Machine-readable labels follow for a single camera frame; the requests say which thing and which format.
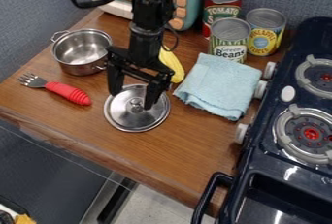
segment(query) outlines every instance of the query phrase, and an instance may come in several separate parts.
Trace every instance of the tomato can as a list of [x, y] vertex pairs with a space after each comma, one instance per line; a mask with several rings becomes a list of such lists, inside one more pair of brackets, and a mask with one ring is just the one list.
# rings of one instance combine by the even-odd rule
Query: tomato can
[[209, 54], [244, 63], [250, 31], [250, 25], [239, 18], [216, 20], [211, 26]]
[[203, 14], [203, 36], [210, 38], [211, 25], [219, 18], [237, 17], [242, 0], [205, 0]]
[[247, 13], [246, 21], [251, 26], [249, 53], [268, 56], [277, 51], [286, 26], [285, 16], [273, 9], [259, 8]]

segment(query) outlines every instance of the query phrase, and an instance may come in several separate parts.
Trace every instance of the red burner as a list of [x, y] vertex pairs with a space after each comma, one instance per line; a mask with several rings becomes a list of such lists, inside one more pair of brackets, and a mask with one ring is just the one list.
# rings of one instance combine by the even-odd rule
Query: red burner
[[319, 132], [314, 128], [307, 128], [304, 131], [304, 134], [310, 140], [316, 140], [319, 138]]
[[324, 81], [332, 81], [332, 74], [325, 73], [321, 75], [320, 78]]

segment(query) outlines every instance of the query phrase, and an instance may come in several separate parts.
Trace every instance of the floor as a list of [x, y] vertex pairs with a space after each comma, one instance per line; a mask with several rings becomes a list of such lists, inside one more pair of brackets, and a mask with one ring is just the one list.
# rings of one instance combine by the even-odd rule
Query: floor
[[[189, 224], [193, 210], [139, 185], [114, 224]], [[202, 224], [213, 224], [205, 215]]]

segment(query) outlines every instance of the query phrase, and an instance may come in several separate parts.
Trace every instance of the stove knob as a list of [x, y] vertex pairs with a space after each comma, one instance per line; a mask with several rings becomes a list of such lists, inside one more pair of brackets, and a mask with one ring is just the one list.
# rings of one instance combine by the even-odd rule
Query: stove knob
[[244, 142], [248, 127], [249, 126], [247, 124], [242, 124], [242, 123], [239, 123], [238, 126], [236, 127], [235, 142], [237, 144], [242, 144]]
[[295, 98], [296, 95], [296, 91], [292, 86], [286, 86], [283, 90], [282, 90], [282, 94], [281, 94], [281, 98], [284, 102], [290, 102]]
[[275, 74], [276, 66], [277, 63], [268, 62], [263, 73], [263, 79], [270, 80], [272, 76]]
[[266, 91], [267, 81], [260, 80], [258, 82], [258, 86], [256, 87], [256, 90], [254, 91], [253, 97], [255, 99], [262, 99], [264, 96], [264, 93]]

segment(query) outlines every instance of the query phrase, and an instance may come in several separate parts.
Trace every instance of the wooden countertop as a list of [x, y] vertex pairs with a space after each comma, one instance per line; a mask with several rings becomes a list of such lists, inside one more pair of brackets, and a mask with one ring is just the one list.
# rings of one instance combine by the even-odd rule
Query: wooden countertop
[[[72, 29], [83, 27], [103, 30], [111, 35], [116, 46], [128, 46], [126, 19], [96, 10]], [[170, 46], [173, 42], [171, 33], [166, 32], [165, 44]], [[199, 31], [188, 30], [180, 34], [174, 54], [188, 73], [198, 54], [206, 52], [207, 47], [208, 41]], [[249, 55], [246, 63], [263, 70], [268, 61], [278, 61], [281, 57], [281, 51], [268, 58]], [[46, 90], [22, 86], [17, 78], [25, 72], [81, 88], [91, 97], [93, 105], [80, 107]], [[104, 102], [109, 96], [106, 72], [86, 77], [67, 75], [52, 58], [49, 46], [1, 83], [0, 117], [46, 142], [194, 207], [212, 173], [234, 173], [239, 155], [239, 146], [233, 144], [236, 123], [187, 106], [172, 96], [172, 91], [167, 93], [171, 113], [159, 127], [135, 134], [118, 131], [103, 115]], [[258, 106], [259, 101], [254, 100], [241, 122], [250, 122]], [[222, 189], [215, 194], [213, 210], [220, 206], [224, 195]]]

